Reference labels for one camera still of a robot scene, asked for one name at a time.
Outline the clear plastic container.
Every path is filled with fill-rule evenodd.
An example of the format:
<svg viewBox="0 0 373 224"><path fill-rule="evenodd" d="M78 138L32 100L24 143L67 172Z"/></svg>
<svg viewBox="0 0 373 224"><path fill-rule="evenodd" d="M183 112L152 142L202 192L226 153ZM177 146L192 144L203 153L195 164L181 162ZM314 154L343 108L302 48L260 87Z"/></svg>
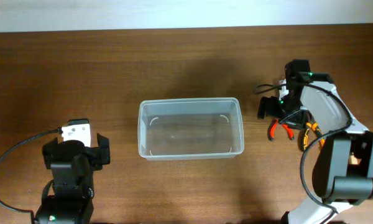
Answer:
<svg viewBox="0 0 373 224"><path fill-rule="evenodd" d="M138 151L148 161L227 159L244 152L239 101L224 98L145 100Z"/></svg>

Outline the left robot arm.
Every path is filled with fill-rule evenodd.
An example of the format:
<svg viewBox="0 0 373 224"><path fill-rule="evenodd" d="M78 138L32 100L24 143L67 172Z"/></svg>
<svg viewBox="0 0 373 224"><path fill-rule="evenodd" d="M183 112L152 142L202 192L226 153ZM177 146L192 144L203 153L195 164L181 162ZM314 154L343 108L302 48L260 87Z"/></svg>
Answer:
<svg viewBox="0 0 373 224"><path fill-rule="evenodd" d="M93 214L93 174L111 162L109 139L97 134L91 146L90 121L71 119L57 138L42 147L46 169L53 179L42 191L32 223L89 223Z"/></svg>

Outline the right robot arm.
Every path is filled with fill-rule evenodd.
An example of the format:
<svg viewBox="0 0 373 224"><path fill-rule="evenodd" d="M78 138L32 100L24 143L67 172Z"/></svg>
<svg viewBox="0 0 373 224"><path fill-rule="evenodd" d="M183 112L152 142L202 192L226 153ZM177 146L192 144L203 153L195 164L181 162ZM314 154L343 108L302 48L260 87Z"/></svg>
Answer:
<svg viewBox="0 0 373 224"><path fill-rule="evenodd" d="M273 121L289 133L313 131L316 139L302 141L300 180L307 198L287 211L281 223L330 223L336 215L373 199L373 132L360 123L338 95L327 73L310 69L308 60L285 65L277 85L257 86L254 93L277 90L278 96L262 97L257 117Z"/></svg>

